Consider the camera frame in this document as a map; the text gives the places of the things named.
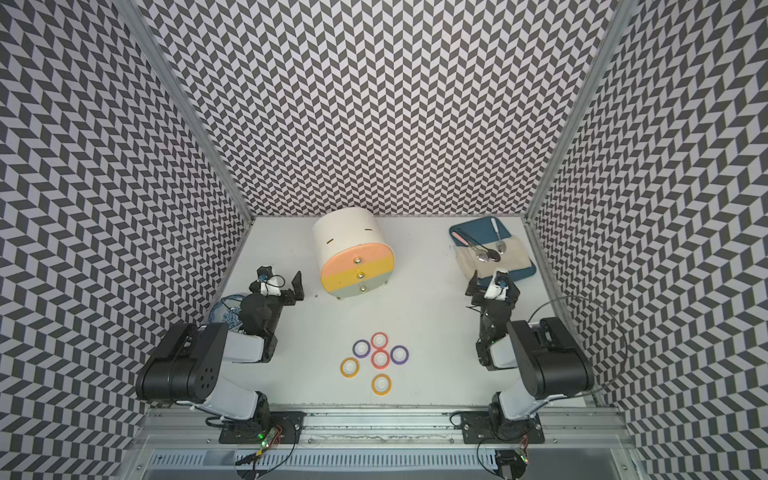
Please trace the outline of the yellow tape roll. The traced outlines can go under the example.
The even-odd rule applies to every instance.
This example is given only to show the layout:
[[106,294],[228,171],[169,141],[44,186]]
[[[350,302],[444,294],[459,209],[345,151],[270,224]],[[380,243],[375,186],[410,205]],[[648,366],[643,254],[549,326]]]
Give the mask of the yellow tape roll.
[[386,396],[392,388],[392,380],[386,374],[378,374],[371,381],[371,389],[378,396]]
[[345,358],[340,364],[340,373],[344,378],[354,378],[360,370],[360,364],[357,358]]

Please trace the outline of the beige folded cloth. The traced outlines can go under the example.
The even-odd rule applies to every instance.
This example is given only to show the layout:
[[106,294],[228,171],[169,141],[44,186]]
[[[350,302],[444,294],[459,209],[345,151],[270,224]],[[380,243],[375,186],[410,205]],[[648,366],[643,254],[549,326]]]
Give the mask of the beige folded cloth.
[[[532,277],[537,273],[537,267],[530,259],[524,244],[516,237],[504,239],[506,243],[506,252],[501,255],[500,262],[489,260],[487,263],[478,261],[475,254],[460,242],[455,247],[455,256],[460,270],[467,280],[469,280],[474,271],[478,271],[478,279],[489,279],[496,270],[507,271],[513,281]],[[496,241],[482,244],[490,249],[495,249]]]

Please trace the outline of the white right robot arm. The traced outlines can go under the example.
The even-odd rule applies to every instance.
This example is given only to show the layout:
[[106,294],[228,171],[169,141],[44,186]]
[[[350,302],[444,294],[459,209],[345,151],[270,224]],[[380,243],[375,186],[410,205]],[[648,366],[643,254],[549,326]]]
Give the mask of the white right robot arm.
[[520,290],[508,271],[496,270],[486,285],[474,272],[465,295],[479,313],[475,350],[480,365],[517,373],[510,387],[492,397],[492,435],[510,441],[514,431],[525,434],[543,407],[595,386],[592,363],[562,320],[548,317],[531,323],[512,318]]

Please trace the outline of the yellow drawer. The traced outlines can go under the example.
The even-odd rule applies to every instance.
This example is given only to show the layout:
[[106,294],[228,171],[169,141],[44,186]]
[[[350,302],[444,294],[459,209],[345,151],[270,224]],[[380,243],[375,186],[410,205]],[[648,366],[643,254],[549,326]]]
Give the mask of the yellow drawer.
[[351,287],[365,285],[367,289],[377,288],[386,283],[395,268],[395,260],[388,257],[368,263],[353,264],[343,272],[322,275],[321,283],[326,291],[337,292]]

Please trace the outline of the white round drawer cabinet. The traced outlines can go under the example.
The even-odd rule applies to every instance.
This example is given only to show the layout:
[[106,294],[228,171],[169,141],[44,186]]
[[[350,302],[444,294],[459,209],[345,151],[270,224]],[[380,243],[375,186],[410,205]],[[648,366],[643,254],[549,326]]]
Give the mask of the white round drawer cabinet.
[[313,225],[312,233],[320,281],[321,269],[332,255],[366,243],[388,245],[374,215],[360,207],[344,208],[320,217]]

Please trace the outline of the black handled spoon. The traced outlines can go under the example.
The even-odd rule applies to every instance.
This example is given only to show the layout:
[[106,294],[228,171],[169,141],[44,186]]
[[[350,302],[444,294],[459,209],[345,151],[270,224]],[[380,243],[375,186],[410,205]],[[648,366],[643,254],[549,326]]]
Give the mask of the black handled spoon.
[[490,260],[492,260],[492,261],[494,261],[494,262],[500,262],[500,261],[501,261],[501,254],[500,254],[498,251],[496,251],[496,250],[494,250],[494,249],[490,249],[490,248],[488,248],[488,247],[485,247],[484,245],[482,245],[480,242],[478,242],[477,240],[475,240],[473,237],[471,237],[471,236],[470,236],[468,233],[466,233],[466,232],[465,232],[464,230],[462,230],[462,229],[457,229],[457,230],[456,230],[456,232],[457,232],[457,233],[458,233],[458,234],[459,234],[459,235],[460,235],[460,236],[461,236],[463,239],[465,239],[465,240],[468,240],[468,241],[469,241],[469,244],[470,244],[471,246],[473,246],[473,247],[478,247],[478,248],[482,249],[483,251],[485,251],[485,252],[486,252],[486,254],[487,254],[487,256],[489,257],[489,259],[490,259]]

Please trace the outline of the orange top drawer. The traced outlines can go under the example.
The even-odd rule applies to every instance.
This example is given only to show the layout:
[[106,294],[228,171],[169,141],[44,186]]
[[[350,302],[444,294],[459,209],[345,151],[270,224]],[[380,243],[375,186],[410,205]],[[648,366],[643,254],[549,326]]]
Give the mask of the orange top drawer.
[[366,266],[372,266],[375,275],[392,271],[395,266],[393,250],[383,243],[366,243],[347,248],[332,255],[325,262],[321,269],[321,275],[329,277]]

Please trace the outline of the red tape roll upper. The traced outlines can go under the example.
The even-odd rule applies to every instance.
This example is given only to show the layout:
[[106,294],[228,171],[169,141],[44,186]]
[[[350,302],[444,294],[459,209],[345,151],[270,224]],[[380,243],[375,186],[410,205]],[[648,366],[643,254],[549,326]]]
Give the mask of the red tape roll upper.
[[370,344],[374,350],[385,350],[389,344],[389,337],[384,332],[376,332],[372,335]]

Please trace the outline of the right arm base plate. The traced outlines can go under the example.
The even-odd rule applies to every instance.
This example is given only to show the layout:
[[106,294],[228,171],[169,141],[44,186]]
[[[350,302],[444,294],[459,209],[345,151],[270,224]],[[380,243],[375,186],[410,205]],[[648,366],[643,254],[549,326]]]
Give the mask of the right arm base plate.
[[461,429],[465,444],[477,445],[482,441],[512,444],[524,439],[533,445],[545,443],[539,415],[522,420],[508,420],[500,415],[493,420],[487,411],[459,411],[452,419],[458,420],[456,427]]

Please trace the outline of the red tape roll lower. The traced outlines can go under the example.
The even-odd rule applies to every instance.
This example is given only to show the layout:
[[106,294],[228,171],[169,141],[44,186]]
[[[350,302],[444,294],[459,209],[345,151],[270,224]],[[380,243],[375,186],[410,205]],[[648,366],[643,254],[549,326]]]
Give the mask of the red tape roll lower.
[[371,364],[377,370],[383,370],[390,365],[390,355],[384,349],[378,349],[371,355]]

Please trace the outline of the teal tray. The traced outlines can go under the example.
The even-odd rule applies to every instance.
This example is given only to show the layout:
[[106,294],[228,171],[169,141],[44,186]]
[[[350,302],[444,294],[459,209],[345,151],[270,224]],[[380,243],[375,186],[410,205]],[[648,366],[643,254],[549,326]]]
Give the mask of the teal tray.
[[522,240],[495,216],[453,225],[448,230],[459,269],[467,280],[474,274],[487,286],[497,270],[506,271],[513,282],[537,273]]

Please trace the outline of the red tape roll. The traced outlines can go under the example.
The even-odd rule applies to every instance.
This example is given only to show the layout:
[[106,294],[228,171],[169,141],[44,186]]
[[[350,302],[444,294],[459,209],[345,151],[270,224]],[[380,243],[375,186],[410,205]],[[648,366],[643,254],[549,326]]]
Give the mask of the red tape roll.
[[390,365],[390,355],[384,349],[378,349],[371,355],[371,364],[377,370],[383,370]]
[[370,344],[374,350],[385,350],[389,344],[389,337],[384,332],[376,332],[372,335]]

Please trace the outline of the blue patterned bowl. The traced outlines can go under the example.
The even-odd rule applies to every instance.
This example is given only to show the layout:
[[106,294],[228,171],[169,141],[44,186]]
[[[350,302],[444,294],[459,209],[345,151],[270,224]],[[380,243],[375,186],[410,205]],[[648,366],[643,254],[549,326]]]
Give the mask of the blue patterned bowl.
[[224,324],[230,331],[243,332],[243,324],[239,318],[241,304],[245,299],[243,294],[231,294],[221,297],[212,307],[207,317],[209,324]]

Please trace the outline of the purple tape roll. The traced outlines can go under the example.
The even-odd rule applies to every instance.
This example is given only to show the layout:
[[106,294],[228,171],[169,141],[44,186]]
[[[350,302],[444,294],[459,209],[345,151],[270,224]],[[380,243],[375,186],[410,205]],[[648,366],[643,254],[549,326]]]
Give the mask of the purple tape roll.
[[404,365],[409,358],[409,350],[403,345],[396,345],[390,351],[391,362],[395,365]]
[[359,339],[353,344],[352,352],[357,359],[367,358],[371,353],[372,347],[368,340]]

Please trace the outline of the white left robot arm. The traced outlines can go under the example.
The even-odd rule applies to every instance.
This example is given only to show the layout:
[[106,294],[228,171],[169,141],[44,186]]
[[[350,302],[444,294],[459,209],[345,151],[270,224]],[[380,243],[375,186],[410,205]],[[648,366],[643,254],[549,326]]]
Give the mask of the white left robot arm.
[[169,328],[138,373],[135,392],[140,400],[189,406],[214,416],[219,427],[271,429],[265,394],[225,377],[225,364],[263,364],[272,360],[282,311],[305,298],[300,272],[287,281],[270,266],[257,269],[246,295],[222,297],[237,321],[203,325],[178,322]]

